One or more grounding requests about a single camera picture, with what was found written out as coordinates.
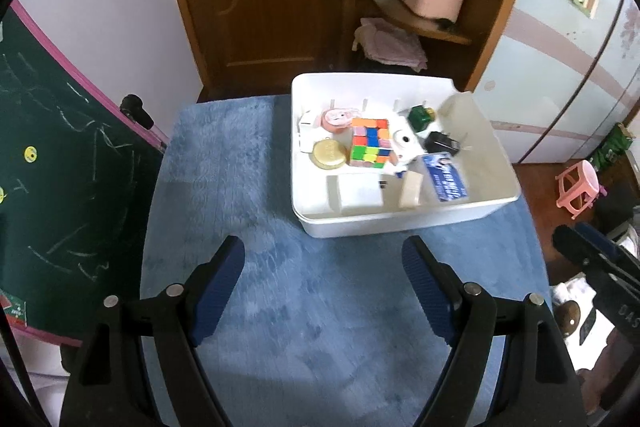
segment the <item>white plastic bin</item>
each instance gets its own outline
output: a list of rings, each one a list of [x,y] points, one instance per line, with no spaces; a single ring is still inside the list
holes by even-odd
[[[399,208],[401,180],[393,166],[369,169],[345,165],[333,171],[316,167],[307,153],[300,152],[298,122],[308,110],[320,115],[332,107],[358,108],[364,118],[389,120],[393,134],[396,124],[404,123],[398,112],[426,104],[436,110],[436,121],[426,131],[448,133],[462,150],[455,164],[465,183],[468,197],[442,203],[434,197],[425,179],[420,205]],[[448,78],[380,73],[305,73],[291,86],[291,201],[305,231],[313,237],[342,237],[368,233],[433,227],[478,219],[515,201],[520,184],[509,159],[494,136],[470,92],[460,93]],[[324,130],[319,130],[318,137]],[[348,144],[350,133],[336,136]],[[344,208],[340,205],[337,177],[340,174],[376,172],[386,181],[383,205]]]

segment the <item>blue and white packet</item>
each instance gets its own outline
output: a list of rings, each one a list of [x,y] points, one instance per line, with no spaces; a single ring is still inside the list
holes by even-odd
[[[465,184],[463,184],[456,166],[453,165],[450,153],[436,152],[425,154],[421,158],[440,201],[466,198]]]

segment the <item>beige eraser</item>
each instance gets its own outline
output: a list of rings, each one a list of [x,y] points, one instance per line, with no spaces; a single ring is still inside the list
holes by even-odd
[[[402,189],[400,190],[400,208],[414,208],[420,203],[420,188],[422,187],[420,172],[405,171],[402,175]]]

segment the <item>pink tape dispenser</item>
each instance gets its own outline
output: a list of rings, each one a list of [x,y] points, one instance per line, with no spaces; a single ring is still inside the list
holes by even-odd
[[[359,117],[357,109],[329,109],[322,113],[320,125],[329,132],[340,134],[351,126],[351,120]]]

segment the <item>corner shelf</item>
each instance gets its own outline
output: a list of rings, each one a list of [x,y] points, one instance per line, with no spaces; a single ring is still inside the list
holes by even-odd
[[[456,44],[471,44],[471,39],[453,32],[446,32],[438,28],[438,25],[429,19],[418,17],[409,10],[401,0],[373,0],[380,8],[383,16],[389,22],[403,30],[416,33],[429,39],[455,42]]]

